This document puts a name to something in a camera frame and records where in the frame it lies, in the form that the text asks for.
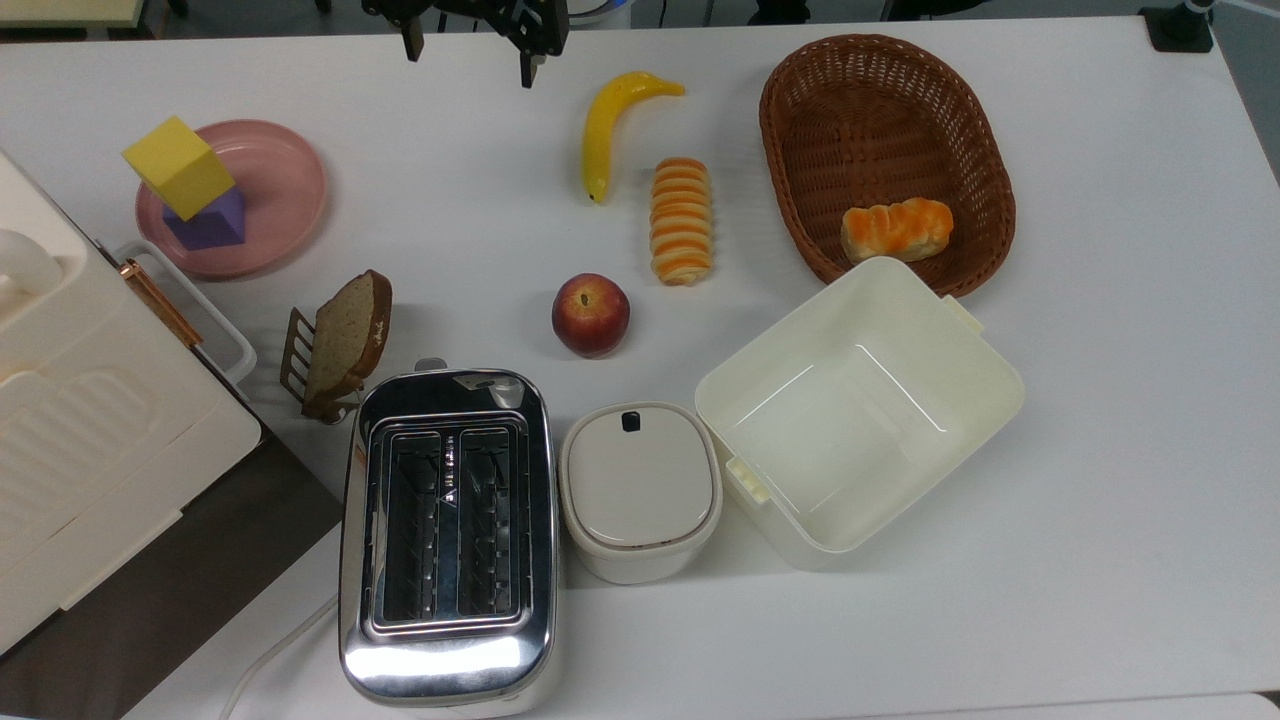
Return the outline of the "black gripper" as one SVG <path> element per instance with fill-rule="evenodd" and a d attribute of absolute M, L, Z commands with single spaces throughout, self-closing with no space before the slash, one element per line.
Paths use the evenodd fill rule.
<path fill-rule="evenodd" d="M 521 86 L 531 88 L 543 56 L 559 56 L 570 32 L 566 1 L 364 1 L 369 15 L 392 23 L 404 44 L 410 61 L 422 53 L 424 32 L 420 17 L 431 9 L 447 15 L 480 20 L 509 40 L 518 56 Z"/>

